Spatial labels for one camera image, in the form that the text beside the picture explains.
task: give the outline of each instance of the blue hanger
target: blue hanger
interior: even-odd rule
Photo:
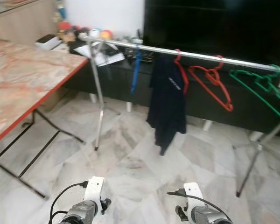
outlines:
[[[135,63],[135,68],[134,68],[134,73],[133,73],[132,88],[131,88],[131,91],[130,91],[131,94],[133,94],[135,89],[136,89],[141,59],[142,59],[142,54],[139,51],[139,46],[137,45],[137,48],[136,48],[136,63]]]

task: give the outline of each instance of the marble floor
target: marble floor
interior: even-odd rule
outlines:
[[[202,121],[188,119],[187,133],[177,134],[165,156],[154,145],[154,129],[146,122],[148,108],[135,106],[126,112],[125,102],[106,98],[100,147],[94,151],[98,104],[83,92],[70,92],[45,114],[58,126],[87,143],[59,134],[43,155],[23,176],[49,196],[42,200],[0,170],[0,224],[46,224],[54,198],[67,186],[90,179],[106,178],[102,197],[112,204],[94,223],[181,224],[175,206],[186,200],[168,191],[197,182],[206,200],[222,208],[234,224],[280,224],[280,138],[268,145],[257,160],[240,198],[236,187],[253,154],[252,147],[237,150],[233,144],[250,143],[248,131],[214,123],[208,132]],[[2,150],[21,131],[17,126],[0,142]],[[54,129],[37,117],[34,125],[0,162],[19,174],[52,136]],[[73,188],[56,203],[56,210],[68,210],[82,200],[84,190]],[[62,215],[56,216],[57,223]]]

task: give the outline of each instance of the television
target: television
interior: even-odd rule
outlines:
[[[144,44],[280,66],[280,0],[146,0]]]

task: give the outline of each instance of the cable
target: cable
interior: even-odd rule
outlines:
[[[202,201],[202,202],[204,202],[204,203],[214,207],[218,211],[222,212],[224,215],[226,215],[227,219],[232,222],[232,220],[229,218],[229,216],[225,212],[223,212],[222,209],[220,209],[219,207],[215,206],[213,203],[211,203],[211,202],[209,202],[207,200],[204,200],[204,199],[199,198],[199,197],[191,196],[191,195],[183,195],[183,194],[181,194],[181,193],[179,193],[177,191],[175,191],[175,192],[167,192],[167,194],[168,195],[175,195],[175,196],[182,196],[182,197],[189,197],[189,198],[194,198],[196,200]]]
[[[53,218],[55,217],[55,215],[60,214],[60,213],[67,214],[67,211],[57,211],[57,212],[55,212],[55,213],[52,215],[52,217],[50,218],[49,223],[52,223]]]
[[[81,182],[81,183],[72,184],[72,185],[68,186],[66,189],[64,189],[64,190],[55,198],[55,200],[53,201],[53,203],[52,203],[52,205],[51,205],[49,224],[52,224],[52,219],[53,219],[53,207],[54,207],[56,201],[58,200],[58,198],[60,198],[60,196],[61,196],[65,191],[67,191],[68,189],[70,189],[70,188],[72,188],[72,187],[75,187],[75,186],[82,186],[83,188],[86,188],[86,187],[87,187],[87,184],[88,184],[88,181],[84,181],[84,182]]]

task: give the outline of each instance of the marble table top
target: marble table top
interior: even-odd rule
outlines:
[[[0,41],[0,139],[86,62],[82,56]]]

